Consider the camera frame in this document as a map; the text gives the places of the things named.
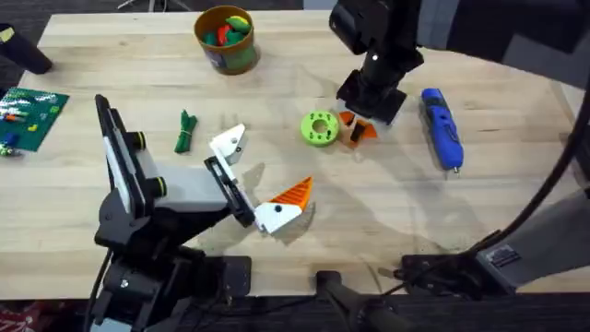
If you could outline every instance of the red toy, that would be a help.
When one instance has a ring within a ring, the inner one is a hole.
[[[218,45],[219,46],[223,46],[228,41],[228,37],[226,36],[226,33],[228,33],[229,30],[231,30],[231,25],[229,25],[229,24],[226,24],[223,27],[218,29]]]

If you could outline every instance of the cup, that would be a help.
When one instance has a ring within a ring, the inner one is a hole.
[[[224,26],[226,18],[240,16],[248,20],[250,32],[245,38],[230,46],[213,46],[203,40],[208,32],[217,35],[218,28]],[[201,14],[195,22],[195,37],[199,40],[209,62],[221,74],[238,75],[252,69],[258,61],[254,48],[254,24],[245,10],[237,6],[215,6]]]

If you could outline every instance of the wooden table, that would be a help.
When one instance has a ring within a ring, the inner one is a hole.
[[[156,160],[201,167],[207,141],[246,124],[235,167],[253,200],[312,175],[312,204],[277,238],[233,218],[189,244],[210,254],[250,255],[252,294],[313,291],[319,269],[342,272],[358,291],[395,284],[403,254],[456,252],[504,227],[561,153],[571,119],[544,78],[453,53],[424,51],[404,79],[409,94],[394,129],[355,151],[306,146],[304,114],[334,108],[336,90],[362,58],[327,27],[328,12],[253,12],[258,66],[216,73],[195,37],[195,13],[53,16],[40,41],[54,70],[20,86],[71,96],[37,153],[0,160],[0,299],[88,297],[105,250],[93,242],[108,192],[93,97],[108,97],[128,129],[143,130]],[[466,151],[461,179],[444,180],[419,119],[422,89],[444,91]],[[176,155],[180,112],[199,117],[193,152]],[[572,172],[549,202],[578,188]],[[587,269],[542,279],[526,291],[588,291]]]

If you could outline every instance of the cable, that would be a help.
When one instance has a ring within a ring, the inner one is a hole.
[[[508,227],[504,230],[498,232],[497,234],[490,236],[488,239],[485,239],[479,243],[476,243],[471,248],[467,249],[463,253],[450,255],[447,258],[437,262],[436,264],[431,265],[428,268],[423,269],[410,280],[406,280],[401,284],[393,287],[391,290],[388,290],[382,293],[380,296],[385,297],[395,293],[406,287],[407,285],[414,284],[418,279],[424,277],[426,274],[432,272],[434,269],[443,266],[455,259],[458,259],[462,256],[469,256],[475,255],[477,252],[481,250],[485,250],[487,248],[492,247],[493,245],[499,243],[500,241],[506,239],[510,234],[515,232],[518,228],[520,228],[538,209],[538,207],[543,203],[545,198],[551,193],[557,182],[563,176],[565,171],[567,170],[568,166],[572,162],[573,158],[575,157],[575,153],[582,145],[585,132],[587,127],[590,123],[590,95],[588,92],[590,90],[590,77],[588,78],[588,82],[586,83],[586,93],[584,95],[584,101],[582,102],[582,106],[580,107],[580,112],[578,112],[578,117],[573,124],[572,133],[568,139],[568,143],[563,148],[563,152],[561,153],[560,157],[558,158],[555,166],[545,179],[545,182],[541,185],[538,189],[537,193],[531,198],[528,204],[523,208],[523,210],[516,216],[513,222],[511,222]]]
[[[102,264],[99,268],[99,273],[96,275],[96,279],[94,280],[94,285],[92,285],[92,291],[90,292],[90,297],[86,304],[86,311],[84,312],[84,332],[90,331],[90,316],[92,315],[92,307],[94,307],[94,303],[96,302],[96,295],[99,292],[100,282],[104,277],[104,272],[109,265],[109,260],[111,260],[112,250],[107,250],[107,254],[104,256],[102,260]]]
[[[584,101],[580,107],[580,112],[578,112],[578,118],[573,125],[573,130],[568,139],[568,143],[565,145],[565,148],[563,148],[560,158],[537,193],[533,196],[533,198],[531,198],[526,207],[521,211],[516,219],[514,219],[514,221],[508,225],[508,227],[506,227],[496,236],[492,236],[488,240],[474,245],[468,250],[468,252],[475,253],[490,248],[494,244],[504,240],[506,237],[508,237],[508,235],[521,227],[543,203],[545,198],[547,198],[547,196],[551,193],[555,187],[555,184],[557,184],[562,175],[565,173],[565,170],[567,170],[568,166],[575,157],[576,152],[584,141],[585,132],[589,126],[588,123],[590,123],[590,95],[588,95],[587,91],[590,91],[590,77],[588,77]]]
[[[258,315],[271,314],[271,313],[274,313],[274,312],[277,312],[277,311],[281,311],[283,309],[287,309],[287,308],[290,308],[290,307],[294,307],[294,306],[298,306],[298,305],[303,305],[303,304],[306,304],[306,303],[309,303],[309,302],[313,302],[313,301],[315,301],[315,299],[316,299],[316,296],[313,295],[312,297],[309,297],[309,298],[304,298],[304,299],[296,300],[296,301],[293,301],[293,302],[288,302],[288,303],[280,304],[280,305],[278,305],[278,306],[276,306],[274,308],[268,308],[268,309],[265,309],[265,310],[260,311],[260,312],[250,312],[250,313],[233,313],[233,314],[231,314],[231,313],[223,313],[223,312],[211,311],[211,310],[207,310],[206,308],[201,308],[201,307],[198,307],[198,306],[197,306],[197,308],[199,308],[200,310],[202,310],[205,313],[214,314],[214,315],[218,315],[218,316],[221,316],[221,317],[252,317],[252,316],[258,316]]]
[[[221,291],[218,291],[218,297],[215,298],[215,300],[211,301],[211,304],[207,307],[206,310],[202,310],[201,316],[196,320],[195,326],[193,326],[193,329],[191,330],[191,332],[195,332],[197,331],[198,327],[201,325],[201,322],[203,321],[203,318],[205,317],[205,314],[207,313],[207,311],[210,311],[211,308],[213,308],[213,306],[219,302],[219,299],[221,299]]]
[[[332,304],[332,307],[334,307],[334,310],[336,310],[336,313],[338,314],[338,317],[340,318],[340,321],[342,322],[342,325],[344,326],[344,328],[347,330],[347,332],[352,332],[352,329],[350,328],[350,324],[348,323],[347,315],[344,312],[344,310],[342,309],[342,307],[340,307],[340,305],[338,305],[334,296],[332,296],[328,292],[325,295],[326,295],[326,298],[328,299],[328,301],[330,302],[330,304]]]
[[[443,265],[458,259],[459,257],[463,256],[463,255],[467,255],[467,253],[461,253],[461,254],[455,254],[455,255],[449,255],[448,257],[441,259],[440,261],[432,264],[431,266],[421,270],[419,273],[417,273],[416,275],[414,275],[411,279],[409,280],[405,280],[404,282],[402,282],[401,284],[393,287],[391,290],[387,290],[384,291],[381,295],[379,295],[379,297],[387,297],[393,293],[395,293],[396,291],[399,291],[401,289],[403,289],[404,287],[408,286],[408,285],[413,285],[416,281],[418,281],[420,278],[424,277],[425,275],[431,273],[433,270],[442,267]]]

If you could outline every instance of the green toy gear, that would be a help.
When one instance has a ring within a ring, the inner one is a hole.
[[[325,147],[334,143],[338,131],[338,118],[327,111],[311,112],[301,121],[303,140],[315,147]]]

